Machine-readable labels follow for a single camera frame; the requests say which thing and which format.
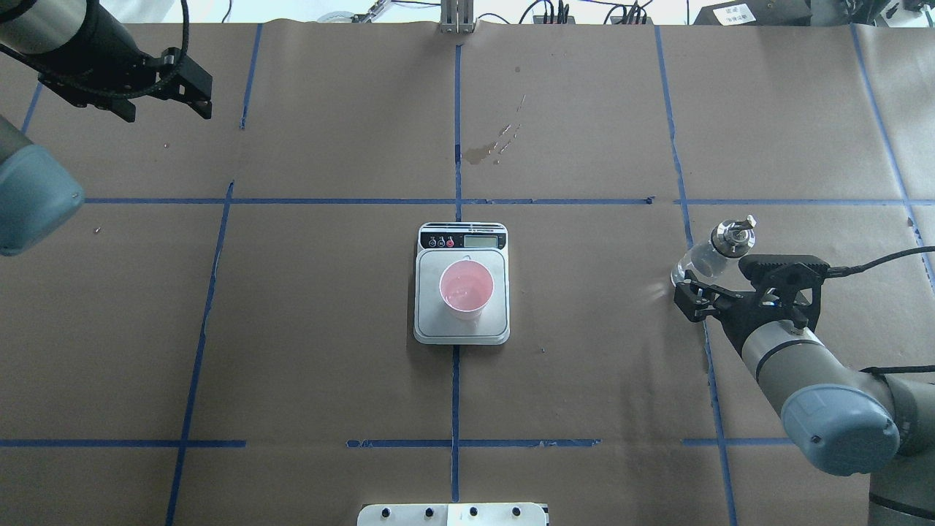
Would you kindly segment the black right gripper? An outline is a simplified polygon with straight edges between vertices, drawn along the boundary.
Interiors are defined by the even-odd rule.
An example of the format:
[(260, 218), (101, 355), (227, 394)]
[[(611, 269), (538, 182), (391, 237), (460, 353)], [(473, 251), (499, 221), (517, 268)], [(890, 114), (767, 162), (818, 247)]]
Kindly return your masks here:
[(789, 321), (801, 332), (816, 329), (829, 263), (806, 254), (748, 254), (739, 260), (739, 272), (751, 290), (725, 289), (687, 272), (675, 284), (673, 302), (692, 323), (714, 317), (733, 344), (745, 343), (758, 327), (775, 321)]

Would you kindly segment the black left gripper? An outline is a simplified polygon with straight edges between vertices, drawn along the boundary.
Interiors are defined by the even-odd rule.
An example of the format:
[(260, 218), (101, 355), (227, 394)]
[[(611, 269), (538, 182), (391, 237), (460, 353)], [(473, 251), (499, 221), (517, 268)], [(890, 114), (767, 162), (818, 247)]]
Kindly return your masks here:
[(213, 117), (213, 76), (177, 47), (168, 47), (158, 57), (143, 56), (142, 61), (115, 80), (117, 99), (110, 99), (110, 112), (124, 122), (136, 120), (140, 97), (186, 104), (205, 120)]

